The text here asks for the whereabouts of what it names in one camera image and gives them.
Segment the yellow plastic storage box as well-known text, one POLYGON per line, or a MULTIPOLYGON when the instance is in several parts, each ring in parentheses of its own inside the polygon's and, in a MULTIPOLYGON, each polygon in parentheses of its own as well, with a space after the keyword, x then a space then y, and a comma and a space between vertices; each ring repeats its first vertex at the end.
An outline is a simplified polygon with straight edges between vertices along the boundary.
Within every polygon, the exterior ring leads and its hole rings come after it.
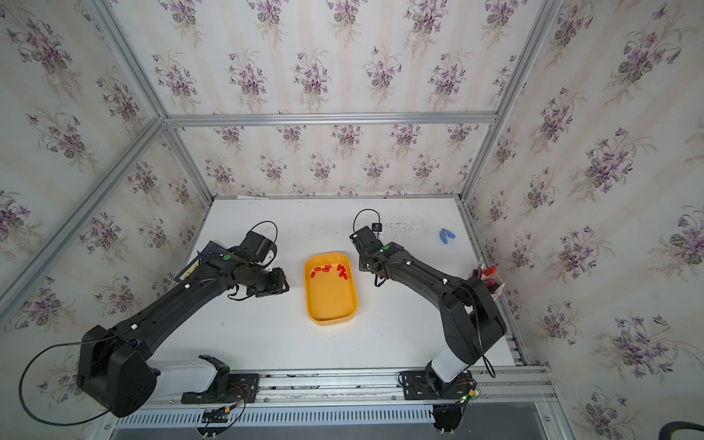
POLYGON ((304 297, 306 312, 311 321, 319 326, 333 326, 351 320, 359 309, 356 286, 350 260, 340 252, 320 254, 309 258, 304 264, 304 297), (310 273, 317 267, 330 265, 330 272, 310 273), (340 277, 338 265, 343 265, 348 280, 340 277))

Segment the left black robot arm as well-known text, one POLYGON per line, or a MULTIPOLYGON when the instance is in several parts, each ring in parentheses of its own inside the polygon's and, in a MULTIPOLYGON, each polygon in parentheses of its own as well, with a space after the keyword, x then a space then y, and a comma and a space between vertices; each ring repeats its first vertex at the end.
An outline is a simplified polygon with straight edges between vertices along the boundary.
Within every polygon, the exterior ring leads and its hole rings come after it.
POLYGON ((106 412, 133 414, 157 389, 163 370, 148 360, 186 320, 222 293, 247 287, 249 297, 287 293, 281 268, 270 271, 228 250, 200 254, 186 278, 158 300, 110 328, 95 326, 77 342, 76 386, 106 412))

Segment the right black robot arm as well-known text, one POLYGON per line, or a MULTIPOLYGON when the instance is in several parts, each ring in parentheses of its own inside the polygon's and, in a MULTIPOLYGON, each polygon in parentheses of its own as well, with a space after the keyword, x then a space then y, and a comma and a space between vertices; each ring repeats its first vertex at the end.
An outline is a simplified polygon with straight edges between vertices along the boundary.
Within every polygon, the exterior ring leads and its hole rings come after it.
POLYGON ((507 326, 483 280, 439 271, 395 242, 382 243, 369 227, 352 233, 350 241, 359 254, 361 271, 373 274, 377 287, 399 282, 440 313, 447 347, 426 366, 423 389, 435 398, 449 396, 452 387, 468 384, 464 371, 480 360, 489 375, 495 375, 486 353, 505 337, 507 326))

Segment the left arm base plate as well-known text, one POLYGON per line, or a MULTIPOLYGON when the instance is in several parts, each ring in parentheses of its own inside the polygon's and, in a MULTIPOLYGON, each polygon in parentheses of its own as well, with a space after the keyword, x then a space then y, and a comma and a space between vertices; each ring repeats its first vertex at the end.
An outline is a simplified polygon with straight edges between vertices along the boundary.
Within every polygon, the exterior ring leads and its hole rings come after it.
POLYGON ((225 404, 235 403, 239 399, 243 399, 246 403, 254 403, 259 384, 260 375, 256 373, 230 373, 227 377, 216 376, 204 392, 185 392, 181 396, 181 404, 225 404))

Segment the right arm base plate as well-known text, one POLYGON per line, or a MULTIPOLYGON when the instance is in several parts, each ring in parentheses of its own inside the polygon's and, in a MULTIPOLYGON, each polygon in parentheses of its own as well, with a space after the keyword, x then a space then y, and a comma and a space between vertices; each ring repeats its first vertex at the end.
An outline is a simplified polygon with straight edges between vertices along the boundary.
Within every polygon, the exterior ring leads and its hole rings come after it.
POLYGON ((406 401, 453 401, 464 403, 477 394, 477 382, 469 372, 443 382, 432 370, 407 370, 397 376, 406 401))

